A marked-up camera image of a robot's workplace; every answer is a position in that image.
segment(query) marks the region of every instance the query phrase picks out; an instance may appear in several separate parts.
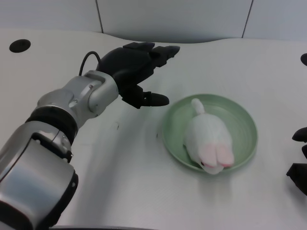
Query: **green plate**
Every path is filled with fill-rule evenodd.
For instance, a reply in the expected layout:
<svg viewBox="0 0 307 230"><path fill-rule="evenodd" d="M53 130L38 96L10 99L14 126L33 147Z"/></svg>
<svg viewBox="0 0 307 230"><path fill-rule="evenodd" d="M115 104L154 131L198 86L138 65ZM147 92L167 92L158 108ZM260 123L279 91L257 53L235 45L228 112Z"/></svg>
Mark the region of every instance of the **green plate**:
<svg viewBox="0 0 307 230"><path fill-rule="evenodd" d="M221 118L231 134L235 164L230 168L224 168L223 172L238 168L251 159L256 152L258 141L257 128L253 118L237 103L212 94L196 94L171 106L162 126L162 138L167 150L184 165L205 172L190 159L183 146L187 124L196 115L191 107L193 98L200 99L207 113Z"/></svg>

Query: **table surface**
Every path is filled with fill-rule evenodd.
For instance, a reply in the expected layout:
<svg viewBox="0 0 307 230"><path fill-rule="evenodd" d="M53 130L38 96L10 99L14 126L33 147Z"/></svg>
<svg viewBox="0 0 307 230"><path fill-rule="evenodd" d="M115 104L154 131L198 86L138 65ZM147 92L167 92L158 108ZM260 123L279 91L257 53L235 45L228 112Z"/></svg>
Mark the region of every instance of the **table surface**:
<svg viewBox="0 0 307 230"><path fill-rule="evenodd" d="M0 35L0 146L40 96L78 74L88 51L102 57L129 43L91 32L0 29ZM31 47L11 53L10 43L21 38L29 39ZM255 157L230 174L192 171L163 146L161 120L170 105L137 110L118 98L87 121L75 139L71 163L80 183L58 224L159 230L306 228L306 196L285 174L293 162L307 162L303 144L291 139L307 126L307 66L300 61L307 43L226 39L179 45L176 57L141 86L167 95L170 105L197 93L236 101L258 127ZM95 57L89 57L84 71L95 67Z"/></svg>

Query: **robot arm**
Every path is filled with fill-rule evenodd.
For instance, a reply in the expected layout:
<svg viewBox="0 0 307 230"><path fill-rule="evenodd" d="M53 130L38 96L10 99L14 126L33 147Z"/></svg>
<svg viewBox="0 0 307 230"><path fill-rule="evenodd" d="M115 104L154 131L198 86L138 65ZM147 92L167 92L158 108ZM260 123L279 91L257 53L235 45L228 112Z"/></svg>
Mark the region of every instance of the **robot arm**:
<svg viewBox="0 0 307 230"><path fill-rule="evenodd" d="M167 97L143 92L137 85L180 49L153 47L154 43L131 43L117 48L96 70L80 73L39 99L0 151L0 221L17 230L44 230L57 223L78 185L69 164L74 138L118 95L138 109L169 103Z"/></svg>

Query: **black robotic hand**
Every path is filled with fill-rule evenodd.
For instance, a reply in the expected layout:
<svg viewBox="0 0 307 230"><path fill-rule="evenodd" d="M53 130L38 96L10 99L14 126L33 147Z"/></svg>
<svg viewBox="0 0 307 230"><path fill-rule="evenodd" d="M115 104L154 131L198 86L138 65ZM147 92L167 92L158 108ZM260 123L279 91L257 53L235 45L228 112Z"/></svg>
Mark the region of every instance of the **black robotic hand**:
<svg viewBox="0 0 307 230"><path fill-rule="evenodd" d="M300 142L307 142L307 127L301 128L294 133L293 140ZM302 152L307 158L307 145L302 147ZM292 164L291 168L287 172L287 176L295 183L295 185L307 195L307 164Z"/></svg>
<svg viewBox="0 0 307 230"><path fill-rule="evenodd" d="M169 99L166 96L143 92L137 84L153 75L156 67L165 65L179 50L179 46L154 48L154 43L133 42L105 55L96 70L112 76L122 100L135 108L167 105Z"/></svg>

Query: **white stuffed bunny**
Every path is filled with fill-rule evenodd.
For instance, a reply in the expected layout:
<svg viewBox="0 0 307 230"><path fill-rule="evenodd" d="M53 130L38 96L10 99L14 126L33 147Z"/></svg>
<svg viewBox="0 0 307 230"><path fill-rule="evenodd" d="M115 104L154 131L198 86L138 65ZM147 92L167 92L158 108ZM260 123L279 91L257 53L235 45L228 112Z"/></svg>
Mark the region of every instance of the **white stuffed bunny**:
<svg viewBox="0 0 307 230"><path fill-rule="evenodd" d="M217 174L234 164L231 136L220 118L205 112L199 99L191 104L197 116L189 121L184 145L193 161L207 173Z"/></svg>

